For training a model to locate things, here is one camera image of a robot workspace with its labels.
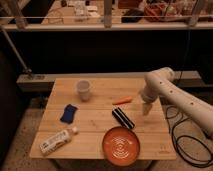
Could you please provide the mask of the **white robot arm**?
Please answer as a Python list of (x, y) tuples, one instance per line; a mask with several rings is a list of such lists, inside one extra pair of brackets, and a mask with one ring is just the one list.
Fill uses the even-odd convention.
[(169, 67), (147, 72), (141, 98), (146, 103), (153, 103), (159, 95), (164, 96), (213, 137), (213, 106), (175, 86), (172, 83), (174, 76)]

